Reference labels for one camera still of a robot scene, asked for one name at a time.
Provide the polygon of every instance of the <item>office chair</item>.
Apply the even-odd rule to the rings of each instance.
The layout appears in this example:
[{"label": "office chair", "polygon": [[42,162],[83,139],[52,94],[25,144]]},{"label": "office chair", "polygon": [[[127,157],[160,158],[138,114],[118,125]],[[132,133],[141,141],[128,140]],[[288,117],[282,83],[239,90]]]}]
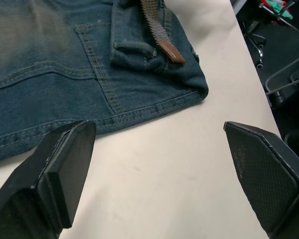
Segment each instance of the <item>office chair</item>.
[{"label": "office chair", "polygon": [[244,38],[252,43],[252,45],[256,48],[259,53],[259,60],[255,64],[256,68],[261,69],[264,66],[263,57],[264,51],[263,48],[266,44],[266,38],[257,32],[257,29],[262,21],[275,21],[278,24],[286,25],[291,27],[295,31],[299,33],[299,28],[293,24],[292,20],[286,19],[283,17],[283,13],[286,10],[290,10],[292,6],[295,5],[299,0],[290,0],[288,3],[280,10],[280,12],[275,12],[268,4],[266,4],[266,0],[257,0],[258,7],[262,10],[258,12],[258,16],[256,19],[252,21],[249,26],[246,26],[244,22],[242,22],[242,32]]}]

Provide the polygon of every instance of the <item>woven belt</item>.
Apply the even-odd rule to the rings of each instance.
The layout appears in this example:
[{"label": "woven belt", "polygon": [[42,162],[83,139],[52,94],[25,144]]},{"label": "woven belt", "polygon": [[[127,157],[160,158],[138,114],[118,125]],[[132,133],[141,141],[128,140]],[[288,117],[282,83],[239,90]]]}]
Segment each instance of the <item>woven belt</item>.
[{"label": "woven belt", "polygon": [[150,31],[160,49],[175,63],[185,63],[178,49],[172,44],[165,29],[160,23],[157,0],[141,0],[144,16],[149,24]]}]

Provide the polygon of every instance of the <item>black floor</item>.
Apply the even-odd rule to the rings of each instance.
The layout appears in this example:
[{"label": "black floor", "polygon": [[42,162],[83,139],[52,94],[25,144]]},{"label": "black floor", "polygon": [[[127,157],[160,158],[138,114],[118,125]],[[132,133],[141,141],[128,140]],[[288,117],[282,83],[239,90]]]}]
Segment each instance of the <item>black floor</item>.
[{"label": "black floor", "polygon": [[[248,26],[255,19],[261,20],[255,33],[264,36],[267,41],[262,49],[264,53],[263,68],[256,68],[256,70],[264,86],[271,75],[299,58],[299,33],[288,26],[277,24],[270,15],[268,17],[266,13],[261,12],[255,2],[247,1],[238,13],[237,19],[241,26],[242,22]],[[296,26],[299,26],[299,5],[298,8],[292,10],[292,14]],[[256,64],[259,61],[259,53],[248,39],[245,40],[253,62]],[[273,77],[268,83],[269,90],[284,86],[290,83],[292,79],[299,79],[299,64]],[[272,98],[269,99],[269,104],[284,139],[299,131],[299,85],[288,87],[279,92],[284,98],[282,106],[275,106]]]}]

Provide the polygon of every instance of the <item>blue jeans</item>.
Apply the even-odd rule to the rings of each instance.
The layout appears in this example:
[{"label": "blue jeans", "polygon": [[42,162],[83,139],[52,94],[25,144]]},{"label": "blue jeans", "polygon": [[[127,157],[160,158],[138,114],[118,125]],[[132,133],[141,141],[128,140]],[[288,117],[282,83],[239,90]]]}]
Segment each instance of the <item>blue jeans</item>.
[{"label": "blue jeans", "polygon": [[203,100],[198,56],[162,0],[158,9],[185,64],[157,47],[139,0],[0,0],[0,160],[70,122],[103,134]]}]

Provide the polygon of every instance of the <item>white table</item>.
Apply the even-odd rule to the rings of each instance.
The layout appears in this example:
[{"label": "white table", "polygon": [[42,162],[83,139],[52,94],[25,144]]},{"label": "white table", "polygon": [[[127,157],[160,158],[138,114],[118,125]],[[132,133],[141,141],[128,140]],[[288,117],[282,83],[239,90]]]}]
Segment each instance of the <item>white table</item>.
[{"label": "white table", "polygon": [[[238,182],[223,124],[278,129],[230,1],[165,2],[200,56],[209,96],[98,138],[73,228],[61,239],[267,238]],[[28,155],[0,162],[0,187]]]}]

